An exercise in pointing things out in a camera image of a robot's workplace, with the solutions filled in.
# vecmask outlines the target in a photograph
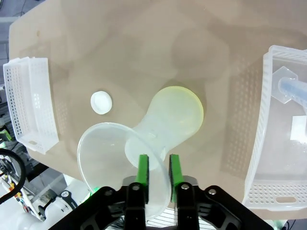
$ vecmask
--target floor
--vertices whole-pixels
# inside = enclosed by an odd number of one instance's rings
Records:
[[[44,0],[0,0],[3,1],[0,9],[0,17],[12,17],[21,16],[27,13],[29,10],[43,2]],[[9,27],[10,23],[0,23],[0,68],[7,63],[8,46],[3,44],[2,41],[8,41],[9,39]],[[3,73],[0,71],[0,78],[3,78]]]

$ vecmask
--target white plastic container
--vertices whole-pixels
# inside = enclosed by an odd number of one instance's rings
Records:
[[[45,154],[58,143],[47,58],[16,58],[3,65],[5,91],[16,139]]]
[[[134,182],[138,169],[126,157],[125,145],[137,139],[149,157],[149,164],[158,165],[149,173],[149,202],[146,219],[159,216],[171,198],[171,184],[166,167],[155,150],[133,129],[116,123],[100,123],[87,129],[78,145],[78,165],[83,180],[95,192],[97,188],[121,186]]]
[[[307,207],[307,116],[294,101],[271,96],[278,87],[274,73],[286,67],[307,82],[307,53],[271,46],[263,56],[263,81],[256,139],[243,204],[272,211]]]

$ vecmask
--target table surface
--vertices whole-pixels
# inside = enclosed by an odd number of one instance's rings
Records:
[[[134,127],[152,97],[171,85],[195,92],[206,115],[170,151],[201,188],[221,186],[239,201],[254,145],[262,56],[271,45],[307,47],[304,0],[47,0],[10,27],[10,58],[47,57],[59,143],[43,164],[81,179],[77,145],[101,122]],[[106,115],[90,106],[107,91]],[[255,211],[266,219],[307,218]]]

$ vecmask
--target black cable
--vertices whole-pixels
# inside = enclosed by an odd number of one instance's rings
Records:
[[[289,228],[289,230],[291,230],[291,228],[293,227],[294,223],[296,222],[296,219],[293,221],[291,227]]]
[[[26,2],[27,2],[27,0],[24,0],[24,4],[23,4],[23,6],[21,8],[21,11],[20,11],[20,16],[22,16],[22,12],[24,12],[24,6],[25,6]]]
[[[0,205],[1,205],[3,202],[14,197],[23,188],[24,183],[25,183],[26,171],[25,171],[25,165],[24,165],[23,160],[18,155],[16,155],[14,152],[8,149],[0,149],[0,155],[13,158],[15,161],[17,161],[20,167],[20,171],[21,171],[21,175],[20,175],[18,184],[8,194],[5,194],[3,197],[0,198]]]
[[[290,228],[289,222],[287,221],[286,224],[288,225],[288,227],[283,226],[283,227],[281,228],[281,230],[289,230],[289,228]]]
[[[2,9],[4,0],[0,0],[0,10]]]
[[[9,62],[9,61],[10,61],[10,54],[9,54],[9,49],[8,49],[7,44],[5,44],[5,51],[6,51],[6,58],[7,58],[7,61]]]
[[[18,12],[16,14],[13,14],[12,17],[15,17],[18,14],[19,14],[19,16],[23,16],[25,14],[25,12],[24,11]]]

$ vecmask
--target plastic syringe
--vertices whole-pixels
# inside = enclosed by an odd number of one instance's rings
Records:
[[[307,108],[307,83],[290,78],[281,78],[278,83],[281,93]]]

